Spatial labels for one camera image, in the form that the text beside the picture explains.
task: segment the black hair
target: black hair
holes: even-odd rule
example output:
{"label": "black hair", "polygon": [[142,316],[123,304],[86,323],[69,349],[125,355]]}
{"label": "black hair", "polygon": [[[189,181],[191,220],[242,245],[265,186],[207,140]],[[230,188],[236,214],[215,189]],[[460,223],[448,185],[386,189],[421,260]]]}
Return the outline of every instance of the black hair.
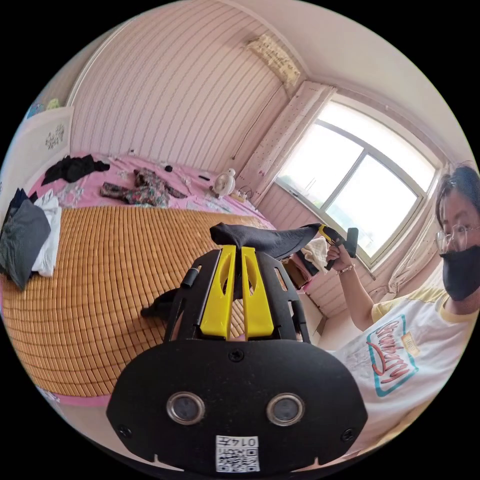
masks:
{"label": "black hair", "polygon": [[435,215],[440,225],[442,225],[440,203],[453,189],[465,195],[480,215],[480,176],[469,166],[459,166],[451,175],[449,173],[443,175],[438,185]]}

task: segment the glass pane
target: glass pane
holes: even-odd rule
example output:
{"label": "glass pane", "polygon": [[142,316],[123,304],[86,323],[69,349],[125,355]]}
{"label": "glass pane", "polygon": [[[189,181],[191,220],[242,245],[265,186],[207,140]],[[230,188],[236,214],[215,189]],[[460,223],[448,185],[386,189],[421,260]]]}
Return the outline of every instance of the glass pane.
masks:
{"label": "glass pane", "polygon": [[407,216],[417,196],[367,155],[326,213],[345,231],[358,228],[358,245],[372,257]]}
{"label": "glass pane", "polygon": [[362,151],[348,138],[314,124],[279,177],[321,207]]}
{"label": "glass pane", "polygon": [[372,145],[408,173],[424,192],[428,190],[435,168],[416,148],[387,126],[354,108],[332,101],[318,118]]}

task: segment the woman's hand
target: woman's hand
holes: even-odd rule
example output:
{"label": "woman's hand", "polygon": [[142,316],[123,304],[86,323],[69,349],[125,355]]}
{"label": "woman's hand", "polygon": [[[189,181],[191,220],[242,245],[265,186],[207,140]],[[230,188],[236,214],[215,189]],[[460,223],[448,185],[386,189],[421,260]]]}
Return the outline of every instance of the woman's hand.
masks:
{"label": "woman's hand", "polygon": [[332,268],[337,272],[346,269],[352,264],[352,259],[343,245],[330,245],[326,255],[326,261],[329,262],[330,260],[335,260]]}

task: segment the bed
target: bed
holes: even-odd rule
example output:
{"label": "bed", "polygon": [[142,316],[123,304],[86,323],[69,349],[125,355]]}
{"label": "bed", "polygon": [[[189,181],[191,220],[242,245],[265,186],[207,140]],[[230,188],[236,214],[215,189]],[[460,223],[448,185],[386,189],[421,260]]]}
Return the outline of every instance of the bed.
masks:
{"label": "bed", "polygon": [[[140,309],[178,287],[192,262],[216,248],[211,226],[274,228],[249,202],[215,198],[212,182],[195,169],[174,165],[167,172],[133,156],[93,157],[110,169],[43,186],[41,175],[27,192],[41,197],[53,189],[63,208],[53,277],[35,276],[23,292],[0,280],[3,321],[24,368],[57,402],[79,406],[105,405],[125,365],[163,341],[164,323],[142,318]],[[100,196],[104,182],[131,187],[133,170],[142,167],[187,197],[170,197],[168,208],[159,208]],[[243,333],[238,300],[231,335]]]}

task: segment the bamboo mat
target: bamboo mat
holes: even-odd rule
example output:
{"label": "bamboo mat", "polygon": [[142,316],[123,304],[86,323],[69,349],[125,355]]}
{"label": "bamboo mat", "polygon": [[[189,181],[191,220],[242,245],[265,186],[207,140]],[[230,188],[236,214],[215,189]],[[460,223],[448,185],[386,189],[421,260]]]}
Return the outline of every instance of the bamboo mat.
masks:
{"label": "bamboo mat", "polygon": [[[209,229],[219,222],[265,228],[253,217],[192,210],[64,209],[53,277],[35,276],[24,292],[1,279],[5,327],[33,382],[60,395],[110,394],[127,363],[163,341],[164,323],[140,309],[217,248]],[[244,333],[239,301],[231,333]]]}

